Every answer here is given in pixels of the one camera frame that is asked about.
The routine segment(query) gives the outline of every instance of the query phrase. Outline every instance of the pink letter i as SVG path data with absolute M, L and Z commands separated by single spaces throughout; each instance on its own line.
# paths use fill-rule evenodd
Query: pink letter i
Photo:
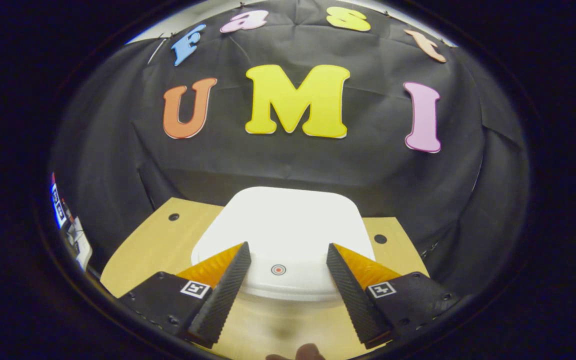
M 404 82 L 412 98 L 412 132 L 406 136 L 406 146 L 426 153 L 439 153 L 442 144 L 437 139 L 435 102 L 439 92 L 416 82 Z

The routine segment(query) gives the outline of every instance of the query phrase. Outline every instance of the dark background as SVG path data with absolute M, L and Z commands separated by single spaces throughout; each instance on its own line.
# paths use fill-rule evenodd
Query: dark background
M 412 358 L 576 357 L 576 2 L 420 4 L 482 43 L 534 101 L 541 196 L 523 271 L 472 321 Z M 32 208 L 57 120 L 48 110 L 57 89 L 87 55 L 153 6 L 0 2 L 1 359 L 154 357 L 70 287 L 43 248 Z

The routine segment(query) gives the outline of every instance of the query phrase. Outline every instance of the foam letter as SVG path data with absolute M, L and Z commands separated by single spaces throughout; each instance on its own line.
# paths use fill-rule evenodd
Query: foam letter
M 184 61 L 190 54 L 194 53 L 197 46 L 193 45 L 198 43 L 199 39 L 202 37 L 199 32 L 206 27 L 203 23 L 194 29 L 190 30 L 188 34 L 183 35 L 181 39 L 178 39 L 170 49 L 174 50 L 176 55 L 176 60 L 174 60 L 174 66 L 178 66 Z
M 439 92 L 416 82 L 404 82 L 412 98 L 412 132 L 406 136 L 406 146 L 426 153 L 439 153 L 442 144 L 437 139 L 435 102 Z
M 350 77 L 348 69 L 320 64 L 312 68 L 298 89 L 276 64 L 250 68 L 246 77 L 253 81 L 252 119 L 246 123 L 247 132 L 275 132 L 277 123 L 270 119 L 272 105 L 287 133 L 294 132 L 310 107 L 310 118 L 302 126 L 304 133 L 338 139 L 346 136 L 347 129 L 341 121 L 341 95 L 344 81 Z
M 194 137 L 204 127 L 206 123 L 206 113 L 208 112 L 208 98 L 210 89 L 217 84 L 217 79 L 209 77 L 201 79 L 192 84 L 192 89 L 196 92 L 194 98 L 194 112 L 188 122 L 179 121 L 179 107 L 181 97 L 186 92 L 185 86 L 177 86 L 164 93 L 164 132 L 172 139 L 187 139 Z
M 404 30 L 404 32 L 408 35 L 412 35 L 412 39 L 416 41 L 416 45 L 418 45 L 424 53 L 428 54 L 429 57 L 441 63 L 446 62 L 446 58 L 435 50 L 437 44 L 427 39 L 424 34 L 413 30 Z
M 266 10 L 254 10 L 247 13 L 240 13 L 237 16 L 233 16 L 229 23 L 222 26 L 219 29 L 222 33 L 236 32 L 237 30 L 250 30 L 263 27 L 266 24 L 265 18 L 268 16 L 268 11 Z
M 326 9 L 326 12 L 330 15 L 326 17 L 326 20 L 334 27 L 357 30 L 358 32 L 370 30 L 370 23 L 366 21 L 365 14 L 357 10 L 332 6 Z

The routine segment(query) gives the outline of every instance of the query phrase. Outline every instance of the screw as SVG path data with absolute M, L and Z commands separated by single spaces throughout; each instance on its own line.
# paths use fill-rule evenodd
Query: screw
M 172 316 L 172 315 L 168 315 L 168 322 L 169 322 L 171 325 L 174 325 L 174 326 L 178 326 L 178 325 L 179 325 L 179 320 L 178 320 L 176 317 Z

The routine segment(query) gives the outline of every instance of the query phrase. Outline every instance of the black fabric backdrop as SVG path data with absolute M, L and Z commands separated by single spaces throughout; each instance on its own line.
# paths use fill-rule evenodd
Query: black fabric backdrop
M 360 11 L 371 30 L 333 27 L 326 20 L 332 6 Z M 219 32 L 251 10 L 267 10 L 266 25 Z M 52 163 L 57 186 L 93 247 L 92 267 L 101 272 L 171 196 L 223 206 L 242 189 L 271 186 L 336 192 L 363 217 L 397 217 L 431 276 L 462 294 L 484 287 L 512 251 L 526 203 L 528 160 L 512 103 L 466 50 L 426 34 L 447 59 L 439 63 L 404 32 L 410 25 L 334 0 L 272 0 L 201 23 L 206 28 L 196 51 L 179 66 L 171 47 L 196 24 L 171 38 L 124 45 L 64 112 Z M 295 87 L 317 65 L 348 69 L 342 102 L 347 136 L 307 136 L 301 126 L 288 134 L 281 125 L 270 135 L 247 133 L 253 88 L 245 73 L 266 64 L 281 66 Z M 169 137 L 163 94 L 188 87 L 180 119 L 189 119 L 190 86 L 213 77 L 218 82 L 201 132 Z M 405 145 L 412 102 L 404 82 L 441 95 L 439 153 Z M 308 116 L 306 111 L 300 124 Z

